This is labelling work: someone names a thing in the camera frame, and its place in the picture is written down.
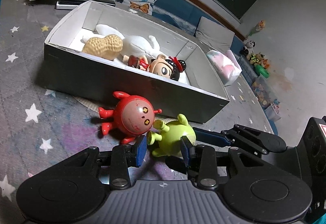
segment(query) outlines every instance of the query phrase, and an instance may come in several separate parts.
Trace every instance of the black robotic device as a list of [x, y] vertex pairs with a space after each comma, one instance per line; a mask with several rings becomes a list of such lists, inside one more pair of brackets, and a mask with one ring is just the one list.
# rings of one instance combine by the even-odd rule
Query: black robotic device
[[[17, 204], [25, 224], [312, 223], [326, 212], [323, 129], [323, 119], [310, 118], [291, 148], [241, 125], [221, 133], [194, 128], [197, 140], [228, 152], [182, 137], [183, 159], [167, 157], [166, 164], [188, 180], [133, 186], [128, 167], [141, 166], [146, 137], [107, 152], [89, 147], [23, 182]], [[109, 184], [98, 179], [101, 166], [110, 166]], [[227, 176], [218, 175], [221, 166]]]

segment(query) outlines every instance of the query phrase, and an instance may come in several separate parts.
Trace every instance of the red and white label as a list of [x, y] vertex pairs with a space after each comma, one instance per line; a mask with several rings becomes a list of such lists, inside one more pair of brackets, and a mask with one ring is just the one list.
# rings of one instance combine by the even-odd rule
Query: red and white label
[[324, 133], [324, 137], [326, 137], [326, 125], [319, 124], [322, 132]]

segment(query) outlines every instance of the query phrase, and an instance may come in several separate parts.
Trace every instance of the lime green toy figure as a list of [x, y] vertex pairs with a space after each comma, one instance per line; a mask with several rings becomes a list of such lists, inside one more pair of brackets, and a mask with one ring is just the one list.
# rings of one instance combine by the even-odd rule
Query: lime green toy figure
[[155, 120], [153, 127], [159, 130], [160, 134], [148, 131], [146, 137], [147, 145], [153, 145], [155, 141], [159, 142], [159, 148], [152, 152], [154, 157], [172, 155], [181, 157], [180, 138], [182, 136], [187, 136], [192, 144], [196, 141], [196, 134], [183, 114], [178, 114], [178, 120], [167, 124], [162, 120]]

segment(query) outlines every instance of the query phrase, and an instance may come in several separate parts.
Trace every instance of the metal screw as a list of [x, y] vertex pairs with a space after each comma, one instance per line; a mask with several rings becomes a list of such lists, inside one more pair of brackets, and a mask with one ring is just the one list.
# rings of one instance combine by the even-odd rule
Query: metal screw
[[211, 178], [201, 179], [200, 183], [203, 186], [206, 186], [206, 187], [211, 187], [211, 186], [216, 185], [216, 181], [214, 179], [211, 179]]
[[117, 179], [114, 179], [112, 181], [112, 184], [114, 186], [123, 187], [123, 186], [126, 186], [128, 184], [128, 181], [126, 179], [123, 179], [123, 178], [117, 178]]

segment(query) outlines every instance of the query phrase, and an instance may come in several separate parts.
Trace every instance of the red toy's face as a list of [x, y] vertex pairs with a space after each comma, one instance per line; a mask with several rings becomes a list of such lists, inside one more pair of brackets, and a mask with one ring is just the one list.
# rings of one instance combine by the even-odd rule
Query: red toy's face
[[121, 119], [128, 131], [141, 135], [147, 132], [154, 122], [153, 107], [141, 99], [132, 100], [123, 108]]

